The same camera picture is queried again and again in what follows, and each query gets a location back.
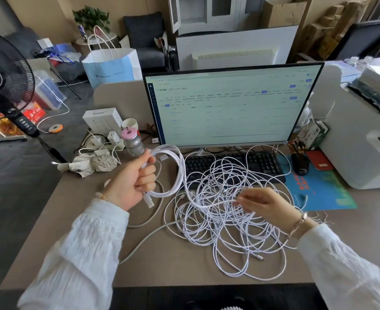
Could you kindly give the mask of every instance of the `potted plant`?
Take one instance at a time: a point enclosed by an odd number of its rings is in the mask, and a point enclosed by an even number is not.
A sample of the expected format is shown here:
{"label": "potted plant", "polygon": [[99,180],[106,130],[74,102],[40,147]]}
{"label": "potted plant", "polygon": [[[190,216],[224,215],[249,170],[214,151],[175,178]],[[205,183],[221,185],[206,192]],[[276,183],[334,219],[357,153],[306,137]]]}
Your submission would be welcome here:
{"label": "potted plant", "polygon": [[[110,28],[108,28],[110,24],[110,20],[108,19],[110,13],[105,13],[99,8],[94,9],[88,5],[85,5],[85,7],[79,11],[72,11],[72,13],[74,14],[75,22],[85,41],[87,40],[86,32],[94,33],[94,26],[101,27],[101,29],[104,29],[107,33],[110,32]],[[102,36],[98,29],[95,33]]]}

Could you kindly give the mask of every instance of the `silver bracelet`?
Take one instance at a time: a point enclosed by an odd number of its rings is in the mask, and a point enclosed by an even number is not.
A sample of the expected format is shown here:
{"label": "silver bracelet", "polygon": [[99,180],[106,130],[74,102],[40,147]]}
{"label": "silver bracelet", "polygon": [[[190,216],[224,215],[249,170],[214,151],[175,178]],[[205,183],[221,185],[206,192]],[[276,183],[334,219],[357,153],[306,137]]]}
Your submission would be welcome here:
{"label": "silver bracelet", "polygon": [[300,218],[299,222],[296,223],[295,227],[292,229],[290,234],[287,235],[286,239],[289,239],[294,234],[294,232],[296,232],[299,229],[299,227],[305,222],[307,217],[308,217],[308,213],[303,212],[302,217]]}

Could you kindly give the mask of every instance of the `monitor vent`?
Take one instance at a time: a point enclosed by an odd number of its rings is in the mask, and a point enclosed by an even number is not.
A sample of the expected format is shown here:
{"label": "monitor vent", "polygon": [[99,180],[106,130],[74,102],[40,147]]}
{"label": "monitor vent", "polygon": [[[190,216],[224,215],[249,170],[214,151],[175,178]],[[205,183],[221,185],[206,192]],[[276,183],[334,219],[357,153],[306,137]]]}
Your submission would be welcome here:
{"label": "monitor vent", "polygon": [[254,55],[265,55],[272,54],[273,49],[258,49],[258,50],[238,50],[238,51],[229,51],[229,52],[220,52],[220,53],[207,53],[207,54],[198,54],[198,60],[210,60],[210,59],[222,59],[222,58],[231,58],[231,57],[249,57]]}

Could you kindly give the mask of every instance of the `white cup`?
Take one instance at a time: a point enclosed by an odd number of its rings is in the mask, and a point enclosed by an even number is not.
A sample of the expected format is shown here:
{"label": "white cup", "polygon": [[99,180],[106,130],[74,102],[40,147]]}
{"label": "white cup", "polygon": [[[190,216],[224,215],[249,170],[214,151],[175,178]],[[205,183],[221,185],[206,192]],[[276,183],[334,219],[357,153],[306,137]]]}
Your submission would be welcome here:
{"label": "white cup", "polygon": [[139,130],[138,130],[138,123],[135,119],[125,119],[123,120],[123,122],[121,123],[121,127],[123,129],[126,129],[127,127],[133,127],[137,130],[138,134],[140,134]]}

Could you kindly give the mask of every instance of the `red notebook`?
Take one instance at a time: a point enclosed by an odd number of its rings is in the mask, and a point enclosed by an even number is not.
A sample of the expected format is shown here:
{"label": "red notebook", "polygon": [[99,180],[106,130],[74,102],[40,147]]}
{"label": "red notebook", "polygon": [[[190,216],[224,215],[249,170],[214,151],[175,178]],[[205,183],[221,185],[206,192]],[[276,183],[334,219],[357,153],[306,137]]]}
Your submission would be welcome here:
{"label": "red notebook", "polygon": [[309,160],[318,171],[329,171],[333,170],[333,164],[330,163],[329,159],[320,150],[306,151]]}

